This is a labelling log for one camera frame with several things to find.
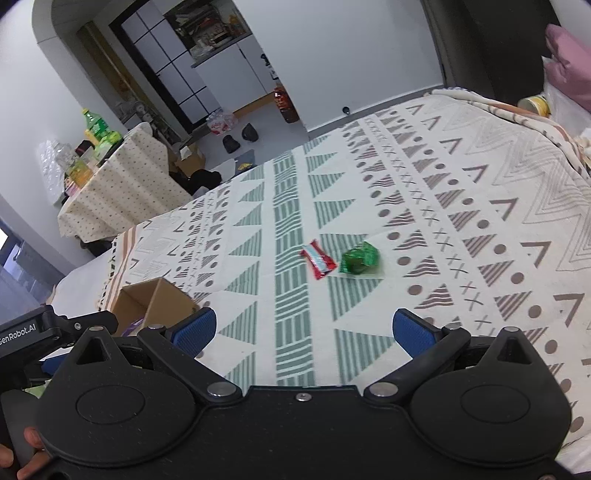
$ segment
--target blanket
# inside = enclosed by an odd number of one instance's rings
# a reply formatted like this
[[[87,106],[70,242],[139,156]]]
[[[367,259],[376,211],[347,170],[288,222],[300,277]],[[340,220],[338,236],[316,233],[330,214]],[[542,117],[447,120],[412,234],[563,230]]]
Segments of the blanket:
[[[556,126],[521,113],[436,92],[322,135],[117,237],[101,306],[167,278],[215,310],[200,361],[244,391],[363,389],[410,359],[400,307],[473,335],[518,326],[576,440],[591,430],[589,175]],[[315,238],[336,261],[368,241],[379,268],[315,280],[300,255]]]

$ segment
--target pink pillow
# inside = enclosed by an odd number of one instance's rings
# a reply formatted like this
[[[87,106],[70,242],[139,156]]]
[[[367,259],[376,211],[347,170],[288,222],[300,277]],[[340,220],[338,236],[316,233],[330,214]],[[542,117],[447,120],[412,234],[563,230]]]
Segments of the pink pillow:
[[[591,50],[557,25],[546,28],[552,62],[544,65],[548,81],[591,112]]]

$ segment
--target human hand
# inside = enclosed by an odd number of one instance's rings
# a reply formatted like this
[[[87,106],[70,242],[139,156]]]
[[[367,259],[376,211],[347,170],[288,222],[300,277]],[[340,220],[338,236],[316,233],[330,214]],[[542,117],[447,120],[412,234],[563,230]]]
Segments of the human hand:
[[[43,466],[49,463],[49,455],[43,450],[43,443],[38,431],[32,427],[27,427],[24,431],[25,440],[34,449],[39,450],[31,461],[22,467],[17,473],[18,480],[25,480],[32,474],[40,470]],[[0,445],[0,468],[9,468],[14,462],[14,454],[11,449]]]

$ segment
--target countertop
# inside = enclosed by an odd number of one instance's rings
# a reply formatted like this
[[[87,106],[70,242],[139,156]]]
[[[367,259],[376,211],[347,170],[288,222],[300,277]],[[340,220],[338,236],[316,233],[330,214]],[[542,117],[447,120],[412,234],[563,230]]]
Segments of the countertop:
[[[204,61],[209,60],[214,55],[217,55],[218,53],[220,53],[221,51],[225,50],[226,48],[231,47],[235,43],[238,43],[239,41],[244,40],[245,38],[248,38],[251,35],[252,35],[252,33],[242,34],[239,37],[234,38],[234,40],[231,40],[228,43],[222,45],[221,47],[216,48],[214,51],[208,53],[207,55],[204,55],[202,57],[199,57],[199,60],[196,60],[195,63],[193,63],[193,65],[191,65],[191,68],[194,69],[196,67],[199,67]]]

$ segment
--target wrapped candy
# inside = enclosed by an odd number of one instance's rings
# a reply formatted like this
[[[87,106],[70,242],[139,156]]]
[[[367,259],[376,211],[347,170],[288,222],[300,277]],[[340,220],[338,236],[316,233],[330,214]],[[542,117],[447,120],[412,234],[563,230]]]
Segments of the wrapped candy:
[[[320,280],[336,268],[335,261],[324,253],[317,240],[313,240],[310,245],[306,245],[301,251],[301,255],[307,257],[312,263],[316,280]]]
[[[359,275],[379,261],[379,251],[373,245],[363,242],[361,245],[347,250],[343,254],[339,271]]]

